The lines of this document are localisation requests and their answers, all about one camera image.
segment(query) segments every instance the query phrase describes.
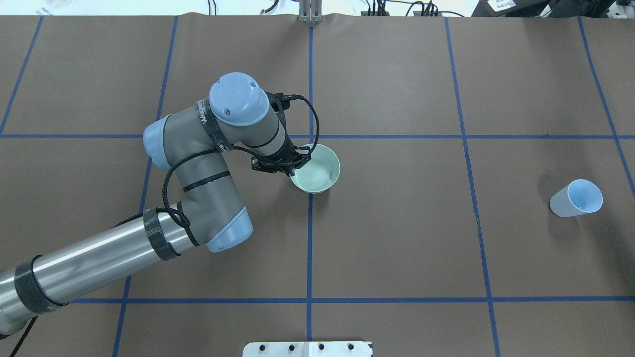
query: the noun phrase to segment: blue tape line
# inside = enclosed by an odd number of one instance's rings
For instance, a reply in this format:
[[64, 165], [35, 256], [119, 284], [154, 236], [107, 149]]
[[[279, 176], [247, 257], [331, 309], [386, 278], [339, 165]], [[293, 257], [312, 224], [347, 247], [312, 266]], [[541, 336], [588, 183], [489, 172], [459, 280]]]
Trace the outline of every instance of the blue tape line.
[[[291, 138], [308, 138], [307, 135], [289, 135]], [[613, 135], [484, 135], [484, 134], [320, 134], [324, 139], [609, 139]], [[635, 138], [635, 135], [624, 135]]]
[[[313, 103], [313, 26], [309, 27], [309, 102]], [[309, 109], [309, 142], [315, 141], [313, 112]], [[313, 296], [313, 195], [309, 194], [307, 217], [307, 341], [313, 339], [311, 298]]]
[[161, 95], [159, 96], [159, 105], [157, 107], [157, 118], [161, 119], [161, 111], [163, 110], [163, 98], [165, 97], [165, 88], [168, 85], [168, 74], [170, 73], [170, 62], [172, 61], [172, 49], [174, 49], [174, 39], [177, 36], [178, 16], [174, 17], [172, 23], [172, 36], [170, 37], [170, 48], [168, 49], [168, 59], [165, 61], [165, 71], [163, 72], [163, 83], [161, 84]]
[[145, 197], [148, 193], [148, 183], [150, 182], [150, 172], [152, 171], [152, 158], [148, 158], [148, 163], [145, 167], [144, 188], [141, 190], [141, 200], [139, 201], [139, 213], [142, 213], [145, 208]]
[[312, 340], [313, 298], [313, 195], [309, 194], [309, 214], [307, 220], [307, 341]]
[[72, 301], [73, 304], [121, 304], [121, 299], [83, 298]]
[[488, 302], [486, 297], [318, 297], [314, 304], [439, 304], [457, 302]]
[[474, 188], [474, 177], [472, 175], [472, 163], [470, 161], [470, 152], [467, 146], [467, 134], [465, 132], [465, 122], [463, 120], [463, 108], [461, 106], [461, 96], [458, 90], [457, 68], [454, 61], [454, 52], [452, 50], [452, 39], [450, 36], [450, 25], [448, 18], [444, 18], [445, 31], [448, 38], [448, 51], [450, 53], [450, 67], [452, 69], [452, 80], [454, 82], [454, 94], [457, 98], [458, 121], [461, 125], [461, 136], [463, 136], [463, 151], [465, 152], [465, 164], [467, 165], [467, 178], [470, 183], [470, 193], [472, 195], [472, 207], [476, 218], [476, 226], [478, 229], [478, 240], [481, 246], [481, 265], [483, 266], [483, 278], [485, 280], [485, 292], [488, 299], [488, 308], [490, 310], [491, 335], [494, 342], [494, 352], [496, 357], [500, 357], [500, 347], [498, 344], [498, 329], [496, 328], [496, 317], [494, 315], [494, 303], [491, 299], [490, 275], [487, 268], [487, 258], [485, 255], [485, 243], [483, 242], [483, 230], [481, 229], [481, 218], [478, 212], [478, 202], [476, 201], [476, 190]]
[[[170, 37], [170, 48], [168, 49], [168, 59], [165, 62], [165, 71], [163, 72], [163, 83], [161, 84], [161, 94], [159, 96], [159, 105], [157, 106], [156, 120], [161, 119], [161, 111], [163, 110], [163, 98], [165, 96], [165, 88], [168, 84], [168, 74], [170, 73], [170, 60], [172, 58], [172, 49], [174, 49], [174, 38], [177, 34], [178, 16], [174, 17], [172, 24], [172, 35]], [[148, 158], [148, 163], [145, 168], [144, 188], [141, 191], [141, 199], [139, 202], [139, 213], [144, 211], [145, 197], [148, 192], [148, 182], [150, 180], [150, 172], [152, 171], [152, 158]], [[121, 341], [121, 332], [123, 331], [123, 322], [126, 316], [126, 306], [128, 305], [128, 294], [130, 292], [131, 276], [126, 278], [126, 286], [123, 290], [123, 298], [121, 299], [121, 311], [119, 313], [119, 324], [117, 325], [117, 334], [115, 336], [114, 347], [112, 348], [112, 357], [117, 357], [119, 354], [119, 343]]]
[[126, 278], [126, 285], [123, 288], [123, 298], [121, 299], [121, 310], [119, 310], [119, 322], [117, 323], [117, 333], [115, 334], [115, 343], [112, 347], [112, 357], [119, 354], [119, 343], [121, 341], [121, 332], [123, 331], [123, 320], [126, 317], [126, 300], [130, 292], [130, 277]]
[[[309, 27], [309, 101], [313, 103], [313, 26]], [[313, 112], [309, 109], [309, 139], [313, 142]]]
[[55, 139], [101, 139], [101, 138], [134, 138], [139, 139], [141, 134], [2, 134], [0, 138], [55, 138]]
[[281, 297], [281, 298], [254, 298], [254, 299], [214, 299], [214, 298], [194, 298], [194, 299], [152, 299], [152, 298], [132, 298], [128, 299], [129, 304], [306, 304], [307, 299], [303, 297]]
[[635, 296], [537, 296], [494, 297], [494, 302], [575, 302], [575, 301], [635, 301]]
[[325, 139], [460, 139], [463, 136], [461, 135], [435, 135], [435, 134], [394, 134], [394, 135], [381, 135], [381, 134], [341, 134], [341, 135], [329, 135], [329, 134], [320, 134], [320, 138]]
[[580, 34], [582, 35], [584, 50], [587, 53], [587, 59], [589, 61], [589, 67], [591, 68], [591, 74], [593, 74], [593, 80], [595, 80], [596, 87], [598, 87], [599, 97], [602, 100], [602, 106], [604, 107], [604, 112], [606, 114], [606, 119], [608, 120], [608, 125], [611, 127], [611, 132], [613, 133], [613, 138], [615, 139], [615, 145], [617, 146], [617, 152], [620, 154], [620, 159], [622, 160], [622, 166], [624, 167], [624, 172], [626, 172], [626, 179], [629, 181], [629, 185], [631, 186], [631, 193], [633, 197], [635, 197], [635, 184], [633, 184], [633, 179], [631, 177], [631, 171], [629, 170], [629, 165], [626, 163], [626, 157], [624, 156], [624, 152], [622, 151], [622, 145], [620, 145], [620, 139], [617, 136], [617, 131], [615, 130], [615, 125], [613, 124], [613, 118], [611, 118], [611, 112], [608, 110], [608, 104], [606, 104], [604, 91], [602, 90], [602, 86], [599, 83], [598, 74], [596, 73], [595, 66], [593, 65], [593, 59], [591, 58], [591, 51], [589, 50], [589, 43], [587, 42], [587, 35], [584, 32], [584, 25], [582, 24], [582, 17], [580, 16], [578, 16], [578, 25], [580, 26]]
[[[0, 134], [0, 138], [143, 138], [142, 134]], [[309, 139], [306, 134], [289, 135], [292, 139]], [[481, 135], [468, 134], [468, 139], [603, 139], [613, 140], [613, 135]], [[322, 134], [324, 139], [463, 139], [461, 134]], [[635, 139], [635, 135], [618, 135], [619, 139]]]
[[13, 92], [11, 92], [11, 97], [9, 98], [9, 104], [7, 104], [6, 110], [4, 111], [4, 117], [2, 118], [2, 123], [0, 124], [0, 134], [2, 134], [2, 132], [4, 131], [4, 126], [6, 126], [6, 121], [9, 119], [11, 106], [13, 105], [15, 96], [18, 94], [18, 88], [20, 87], [20, 83], [22, 82], [22, 76], [24, 76], [24, 71], [27, 69], [27, 64], [29, 63], [29, 58], [31, 57], [31, 53], [33, 52], [33, 47], [35, 47], [36, 45], [37, 35], [39, 34], [43, 21], [44, 21], [44, 17], [40, 16], [40, 19], [37, 22], [36, 31], [33, 34], [33, 38], [31, 39], [31, 44], [29, 45], [29, 50], [27, 51], [27, 55], [24, 57], [24, 62], [22, 62], [22, 67], [20, 68], [18, 79], [15, 81]]
[[465, 136], [468, 139], [612, 139], [611, 135], [479, 135]]
[[[606, 302], [635, 301], [635, 296], [512, 296], [492, 302]], [[77, 299], [73, 304], [120, 304], [122, 299]], [[128, 298], [127, 304], [461, 304], [489, 302], [487, 297], [279, 297], [279, 298]]]

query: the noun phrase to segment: cup opening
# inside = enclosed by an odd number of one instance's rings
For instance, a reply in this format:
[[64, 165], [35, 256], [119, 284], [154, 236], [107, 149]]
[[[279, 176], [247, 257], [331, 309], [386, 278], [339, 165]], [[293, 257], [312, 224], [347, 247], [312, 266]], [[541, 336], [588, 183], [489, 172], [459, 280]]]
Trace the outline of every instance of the cup opening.
[[291, 181], [299, 189], [315, 194], [329, 189], [339, 176], [340, 161], [337, 155], [327, 146], [318, 144], [311, 155], [311, 160], [302, 168], [295, 170]]
[[584, 213], [593, 213], [602, 207], [602, 192], [591, 181], [575, 180], [569, 185], [569, 200]]

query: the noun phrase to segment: light blue cup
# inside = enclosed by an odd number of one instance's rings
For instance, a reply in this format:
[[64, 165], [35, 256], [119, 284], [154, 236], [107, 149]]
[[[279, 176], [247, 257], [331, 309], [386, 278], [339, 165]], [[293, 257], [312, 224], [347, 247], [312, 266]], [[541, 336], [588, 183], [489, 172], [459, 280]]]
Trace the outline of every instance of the light blue cup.
[[294, 171], [291, 181], [304, 192], [317, 194], [331, 188], [339, 176], [340, 160], [337, 155], [327, 146], [318, 144], [311, 153], [311, 160]]
[[549, 207], [560, 217], [573, 217], [597, 212], [602, 203], [602, 192], [593, 182], [575, 180], [549, 200]]

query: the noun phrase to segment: mint green bowl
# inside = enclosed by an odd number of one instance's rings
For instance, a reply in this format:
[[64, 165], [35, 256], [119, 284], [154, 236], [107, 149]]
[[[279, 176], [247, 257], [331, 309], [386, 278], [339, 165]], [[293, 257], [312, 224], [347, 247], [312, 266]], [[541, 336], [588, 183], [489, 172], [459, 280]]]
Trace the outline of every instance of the mint green bowl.
[[295, 170], [291, 181], [306, 193], [320, 193], [331, 188], [340, 176], [340, 160], [333, 150], [318, 144], [311, 160]]

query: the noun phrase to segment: white metal bracket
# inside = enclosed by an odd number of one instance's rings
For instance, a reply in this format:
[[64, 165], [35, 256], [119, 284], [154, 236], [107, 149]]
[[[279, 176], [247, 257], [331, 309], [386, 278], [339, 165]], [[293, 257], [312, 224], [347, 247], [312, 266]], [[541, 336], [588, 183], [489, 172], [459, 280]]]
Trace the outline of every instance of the white metal bracket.
[[373, 357], [373, 343], [335, 342], [252, 342], [243, 357]]
[[322, 22], [322, 0], [300, 0], [298, 20], [307, 24]]

